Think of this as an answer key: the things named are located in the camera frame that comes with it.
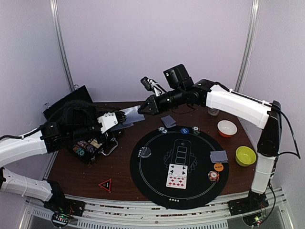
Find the brown table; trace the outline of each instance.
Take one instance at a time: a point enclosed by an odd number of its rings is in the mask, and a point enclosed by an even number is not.
[[[127,108],[141,104],[140,102],[107,103],[120,108]],[[180,106],[176,112],[188,111],[187,106]],[[239,146],[252,148],[250,140],[242,128],[239,120],[230,114],[220,112],[218,116],[208,115],[207,108],[196,107],[188,114],[174,114],[166,112],[156,116],[145,116],[145,121],[135,123],[125,129],[119,139],[119,147],[109,156],[100,156],[92,166],[88,167],[67,150],[61,150],[53,164],[49,180],[59,182],[65,194],[80,197],[112,199],[112,200],[140,200],[146,201],[132,181],[129,171],[129,159],[136,143],[147,133],[162,126],[161,117],[171,115],[177,125],[198,126],[200,130],[208,133],[226,150],[230,175],[222,194],[232,194],[248,191],[254,177],[255,165],[241,167],[235,161],[235,151]],[[230,120],[238,128],[232,138],[223,138],[217,130],[217,123],[221,120]],[[112,178],[112,192],[98,186],[99,183]]]

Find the blue poker chip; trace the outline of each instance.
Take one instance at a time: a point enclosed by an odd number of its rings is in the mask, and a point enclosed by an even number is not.
[[[189,129],[188,128],[182,128],[180,130],[180,132],[183,134],[183,135],[187,135],[189,133]]]

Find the poker table mat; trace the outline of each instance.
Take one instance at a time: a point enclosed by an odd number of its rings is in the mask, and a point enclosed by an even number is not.
[[[188,129],[183,134],[181,129]],[[177,157],[178,146],[183,147],[184,160]],[[151,155],[139,156],[147,147]],[[214,171],[210,152],[223,148],[208,134],[194,134],[191,127],[175,126],[163,134],[158,129],[145,135],[134,147],[130,172],[136,187],[152,202],[172,209],[192,209],[206,205],[224,189],[229,177],[229,164],[223,163],[218,182],[211,182],[208,174]],[[166,187],[169,164],[188,166],[186,189]]]

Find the white panel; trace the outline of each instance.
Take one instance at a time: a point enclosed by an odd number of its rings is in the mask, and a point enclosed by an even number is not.
[[[94,101],[141,101],[145,75],[183,63],[193,80],[234,88],[252,1],[58,0],[74,83]]]
[[[294,128],[302,160],[280,156],[274,184],[282,186],[297,228],[304,228],[305,206],[305,1],[262,2],[255,47],[244,94],[268,101],[278,100]],[[248,134],[256,142],[259,132],[250,125]],[[288,125],[283,119],[280,152],[295,151]]]
[[[20,135],[42,124],[43,104],[69,93],[48,0],[0,3],[0,135]],[[43,176],[49,155],[8,165],[31,178]],[[25,198],[0,193],[1,228],[18,228]]]

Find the red warning triangle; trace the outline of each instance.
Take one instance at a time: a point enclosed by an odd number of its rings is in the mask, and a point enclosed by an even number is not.
[[[111,178],[99,184],[100,187],[108,192],[111,192]]]

